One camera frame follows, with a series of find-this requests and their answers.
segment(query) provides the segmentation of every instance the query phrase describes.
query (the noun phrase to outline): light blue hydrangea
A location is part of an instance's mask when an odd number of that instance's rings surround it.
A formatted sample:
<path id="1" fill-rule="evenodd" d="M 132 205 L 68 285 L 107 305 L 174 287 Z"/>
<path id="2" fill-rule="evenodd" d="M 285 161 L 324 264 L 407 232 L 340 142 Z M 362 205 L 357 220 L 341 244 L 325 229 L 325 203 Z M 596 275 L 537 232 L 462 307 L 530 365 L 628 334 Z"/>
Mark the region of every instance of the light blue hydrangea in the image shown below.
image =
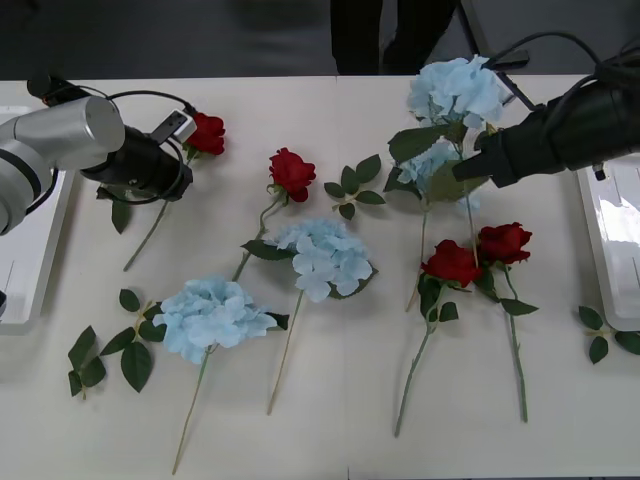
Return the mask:
<path id="1" fill-rule="evenodd" d="M 459 155 L 451 142 L 438 142 L 417 157 L 398 164 L 401 170 L 398 181 L 401 183 L 414 182 L 418 191 L 424 195 L 427 191 L 429 177 L 449 160 L 458 159 Z"/>
<path id="2" fill-rule="evenodd" d="M 296 287 L 313 302 L 329 296 L 331 285 L 340 295 L 351 295 L 373 273 L 362 241 L 334 220 L 306 220 L 284 228 L 267 243 L 296 252 L 293 269 L 300 274 Z"/>
<path id="3" fill-rule="evenodd" d="M 502 115 L 508 93 L 496 74 L 482 65 L 487 58 L 456 58 L 435 62 L 420 70 L 411 84 L 409 108 L 422 117 L 422 126 L 464 120 L 469 128 L 483 121 L 495 122 Z"/>
<path id="4" fill-rule="evenodd" d="M 277 325 L 266 314 L 267 307 L 256 307 L 240 285 L 220 275 L 188 281 L 161 308 L 153 324 L 167 326 L 164 346 L 193 363 L 202 363 L 211 345 L 235 347 L 248 338 L 264 337 L 267 328 Z"/>

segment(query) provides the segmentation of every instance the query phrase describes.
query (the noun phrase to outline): white table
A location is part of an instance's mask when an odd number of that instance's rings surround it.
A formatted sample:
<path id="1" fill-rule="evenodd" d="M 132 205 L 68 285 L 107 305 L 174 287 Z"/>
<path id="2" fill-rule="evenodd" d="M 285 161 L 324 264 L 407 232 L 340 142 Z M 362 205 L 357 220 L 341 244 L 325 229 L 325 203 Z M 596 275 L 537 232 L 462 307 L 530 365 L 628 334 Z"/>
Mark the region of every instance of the white table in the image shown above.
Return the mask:
<path id="1" fill-rule="evenodd" d="M 518 79 L 545 100 L 573 77 Z M 150 227 L 157 206 L 135 212 L 119 236 L 96 185 L 72 192 L 45 299 L 45 318 L 24 337 L 0 338 L 0 473 L 13 479 L 163 479 L 170 468 L 198 367 L 161 346 L 137 394 L 106 359 L 108 378 L 86 402 L 71 399 L 67 351 L 93 325 L 104 345 L 134 317 L 118 305 L 121 288 L 163 299 L 183 282 L 230 276 L 238 246 L 255 235 L 267 196 L 268 157 L 283 146 L 317 165 L 311 200 L 269 219 L 272 230 L 303 216 L 330 215 L 322 183 L 345 164 L 383 149 L 412 125 L 407 78 L 287 78 L 87 82 L 108 92 L 153 88 L 221 116 L 227 152 L 202 162 L 185 198 L 172 205 L 129 273 L 122 266 Z M 0 84 L 0 105 L 37 105 L 23 84 Z M 141 97 L 119 101 L 126 123 L 149 130 L 174 107 Z M 519 121 L 513 105 L 505 124 Z M 208 367 L 178 475 L 188 479 L 430 478 L 639 475 L 640 359 L 612 348 L 592 366 L 572 315 L 600 303 L 582 205 L 573 174 L 536 177 L 498 191 L 484 187 L 476 224 L 519 221 L 534 232 L 528 264 L 514 269 L 522 297 L 541 311 L 519 320 L 529 425 L 518 403 L 505 319 L 479 295 L 458 295 L 462 319 L 430 341 L 415 377 L 399 439 L 391 433 L 400 383 L 424 325 L 403 304 L 415 278 L 419 216 L 399 200 L 359 212 L 354 228 L 381 270 L 360 296 L 306 303 L 285 381 L 271 417 L 264 413 L 283 334 L 231 350 Z M 544 210 L 536 214 L 534 207 Z M 465 240 L 464 217 L 440 209 L 429 245 Z M 260 303 L 292 310 L 290 269 L 252 259 L 241 282 Z"/>

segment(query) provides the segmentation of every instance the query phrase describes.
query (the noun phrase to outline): loose leaf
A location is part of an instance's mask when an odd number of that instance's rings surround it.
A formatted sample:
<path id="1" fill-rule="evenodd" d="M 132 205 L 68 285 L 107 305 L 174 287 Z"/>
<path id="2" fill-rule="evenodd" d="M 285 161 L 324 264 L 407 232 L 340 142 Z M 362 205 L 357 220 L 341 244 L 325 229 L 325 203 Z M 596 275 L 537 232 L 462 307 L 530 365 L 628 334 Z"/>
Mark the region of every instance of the loose leaf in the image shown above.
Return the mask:
<path id="1" fill-rule="evenodd" d="M 267 313 L 278 324 L 277 327 L 270 327 L 269 330 L 288 330 L 289 329 L 289 315 L 283 315 L 281 313 Z"/>
<path id="2" fill-rule="evenodd" d="M 437 125 L 402 130 L 389 141 L 389 152 L 396 162 L 406 162 L 429 150 L 448 129 L 447 125 Z"/>
<path id="3" fill-rule="evenodd" d="M 360 181 L 358 180 L 358 175 L 353 171 L 351 167 L 344 167 L 342 169 L 342 176 L 340 177 L 340 183 L 342 184 L 342 188 L 349 195 L 353 195 L 360 188 Z"/>
<path id="4" fill-rule="evenodd" d="M 373 155 L 361 161 L 356 166 L 356 175 L 360 183 L 368 183 L 376 178 L 376 175 L 380 173 L 381 166 L 380 155 Z"/>
<path id="5" fill-rule="evenodd" d="M 373 269 L 373 272 L 371 273 L 369 278 L 367 278 L 366 280 L 358 280 L 358 283 L 360 285 L 358 286 L 358 288 L 354 290 L 353 293 L 349 295 L 340 295 L 340 293 L 338 293 L 338 290 L 336 289 L 336 286 L 330 283 L 329 285 L 331 286 L 331 291 L 329 292 L 329 297 L 335 298 L 336 300 L 344 300 L 345 298 L 349 298 L 349 297 L 353 297 L 354 295 L 357 295 L 362 290 L 364 290 L 367 287 L 367 285 L 369 285 L 369 282 L 373 280 L 373 277 L 375 277 L 379 273 L 378 269 L 376 269 L 375 267 L 372 267 L 372 269 Z"/>
<path id="6" fill-rule="evenodd" d="M 401 190 L 404 192 L 413 193 L 418 198 L 418 200 L 421 200 L 422 196 L 420 195 L 420 192 L 415 187 L 413 182 L 402 183 L 398 181 L 398 177 L 400 176 L 401 173 L 402 173 L 402 170 L 400 170 L 398 167 L 393 167 L 391 169 L 391 172 L 389 172 L 389 177 L 387 178 L 387 183 L 384 186 L 383 192 L 392 192 L 394 190 Z"/>
<path id="7" fill-rule="evenodd" d="M 124 308 L 127 312 L 135 313 L 140 310 L 140 300 L 138 299 L 138 296 L 131 290 L 128 290 L 126 288 L 120 290 L 119 299 L 120 305 L 122 305 L 122 308 Z"/>
<path id="8" fill-rule="evenodd" d="M 344 188 L 335 182 L 327 182 L 324 184 L 324 191 L 332 197 L 344 198 Z"/>
<path id="9" fill-rule="evenodd" d="M 580 308 L 578 308 L 578 314 L 580 316 L 580 321 L 591 330 L 600 330 L 604 324 L 600 314 L 593 308 L 580 305 Z"/>
<path id="10" fill-rule="evenodd" d="M 638 332 L 616 332 L 616 342 L 627 352 L 640 355 L 640 335 Z"/>
<path id="11" fill-rule="evenodd" d="M 526 304 L 520 300 L 512 300 L 510 298 L 501 298 L 500 303 L 502 304 L 502 308 L 504 308 L 509 315 L 513 315 L 514 317 L 518 315 L 529 315 L 530 313 L 538 310 L 538 307 Z"/>
<path id="12" fill-rule="evenodd" d="M 76 372 L 80 371 L 82 364 L 84 363 L 85 358 L 87 358 L 87 354 L 93 344 L 96 341 L 96 332 L 93 331 L 93 327 L 88 326 L 84 332 L 80 334 L 76 343 L 71 347 L 69 353 L 67 354 L 69 360 L 71 361 L 71 365 Z"/>
<path id="13" fill-rule="evenodd" d="M 106 375 L 107 371 L 104 369 L 102 360 L 100 357 L 95 357 L 80 372 L 80 380 L 85 387 L 93 387 L 99 384 Z"/>
<path id="14" fill-rule="evenodd" d="M 456 304 L 453 302 L 445 303 L 440 309 L 440 321 L 448 322 L 449 320 L 457 320 L 458 318 L 458 308 Z"/>
<path id="15" fill-rule="evenodd" d="M 278 249 L 275 245 L 268 245 L 263 240 L 249 240 L 242 245 L 247 252 L 263 260 L 284 260 L 295 257 L 295 252 Z"/>
<path id="16" fill-rule="evenodd" d="M 351 220 L 356 214 L 356 207 L 353 206 L 353 203 L 345 203 L 344 205 L 340 205 L 338 211 L 344 218 Z"/>
<path id="17" fill-rule="evenodd" d="M 151 320 L 145 320 L 140 324 L 140 328 L 138 328 L 138 334 L 149 342 L 163 341 L 165 333 L 167 333 L 167 326 L 165 324 L 156 327 Z"/>
<path id="18" fill-rule="evenodd" d="M 605 338 L 596 337 L 589 347 L 589 359 L 594 365 L 607 356 L 609 353 L 609 342 Z"/>
<path id="19" fill-rule="evenodd" d="M 118 200 L 112 200 L 111 223 L 118 233 L 124 232 L 124 229 L 129 225 L 129 220 L 131 220 L 131 206 Z"/>
<path id="20" fill-rule="evenodd" d="M 122 352 L 120 367 L 129 385 L 140 393 L 147 380 L 149 380 L 149 375 L 151 375 L 151 369 L 153 368 L 149 350 L 140 342 L 127 345 L 124 352 Z"/>
<path id="21" fill-rule="evenodd" d="M 80 380 L 80 375 L 78 372 L 74 372 L 71 370 L 68 374 L 69 376 L 69 388 L 71 389 L 71 396 L 75 397 L 82 391 L 82 381 Z"/>
<path id="22" fill-rule="evenodd" d="M 123 350 L 124 347 L 133 342 L 134 338 L 136 338 L 136 331 L 133 329 L 133 327 L 125 328 L 105 345 L 105 347 L 100 352 L 100 356 L 104 357 L 105 355 L 111 355 L 112 353 Z"/>
<path id="23" fill-rule="evenodd" d="M 360 192 L 356 197 L 356 200 L 360 203 L 366 203 L 367 205 L 382 205 L 387 203 L 384 201 L 384 198 L 371 190 Z"/>
<path id="24" fill-rule="evenodd" d="M 464 198 L 465 192 L 469 194 L 489 180 L 489 177 L 479 177 L 458 182 L 453 176 L 452 169 L 460 162 L 462 160 L 445 162 L 427 179 L 426 191 L 429 203 L 457 202 Z"/>

